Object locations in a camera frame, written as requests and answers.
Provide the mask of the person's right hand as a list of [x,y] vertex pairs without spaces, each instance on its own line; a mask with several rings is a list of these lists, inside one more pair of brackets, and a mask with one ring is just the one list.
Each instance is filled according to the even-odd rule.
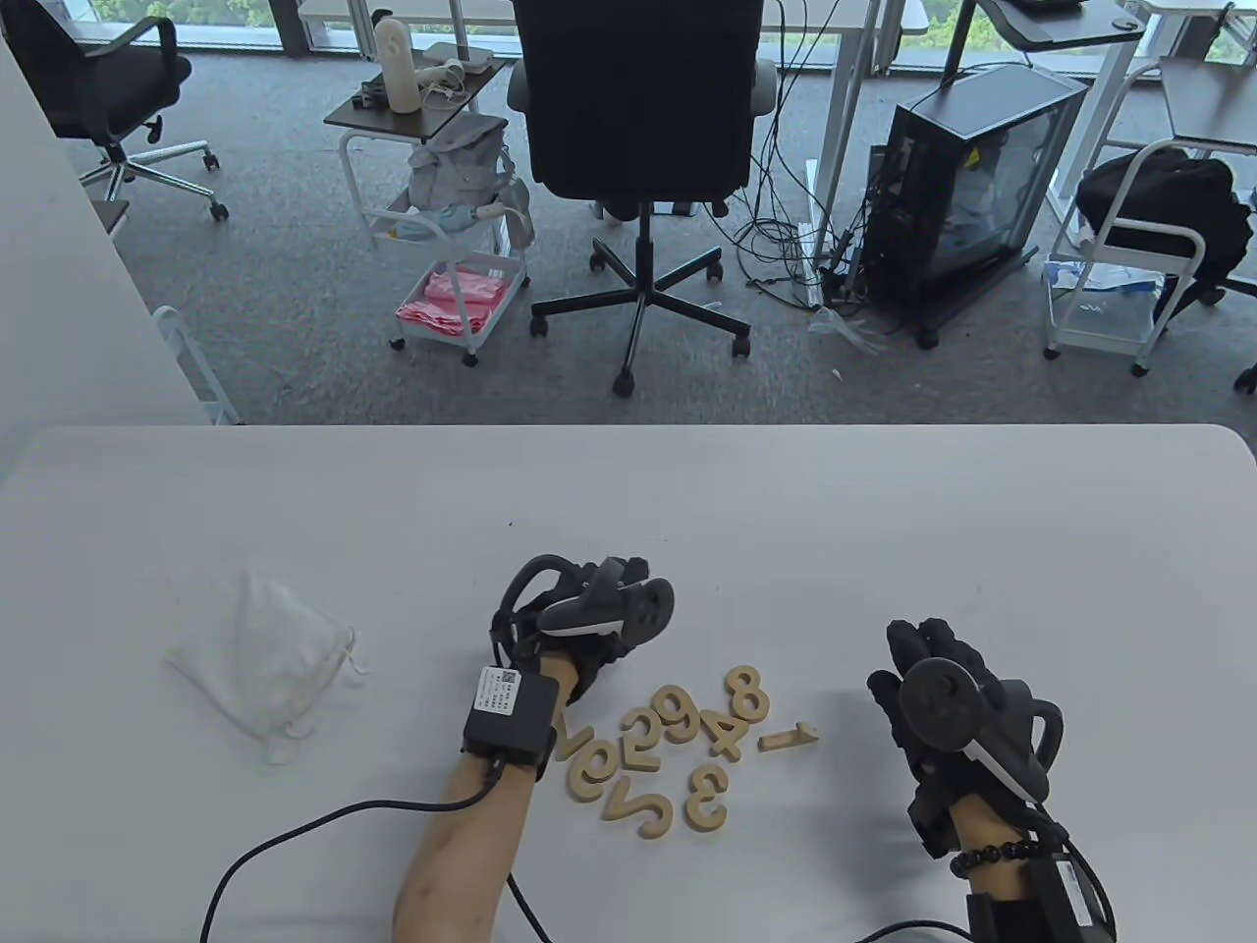
[[895,670],[872,673],[867,687],[916,781],[908,820],[930,858],[960,852],[952,805],[962,798],[980,798],[1023,834],[1016,858],[1058,852],[1067,834],[1045,805],[1063,746],[1060,707],[997,678],[941,619],[895,620],[886,640]]

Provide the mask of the person's left hand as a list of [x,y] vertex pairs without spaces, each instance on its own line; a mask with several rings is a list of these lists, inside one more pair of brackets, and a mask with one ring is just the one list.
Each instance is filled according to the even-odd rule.
[[577,680],[568,704],[600,670],[651,641],[672,616],[672,588],[641,557],[574,563],[538,554],[507,585],[489,630],[498,668],[538,671],[544,655],[569,658]]

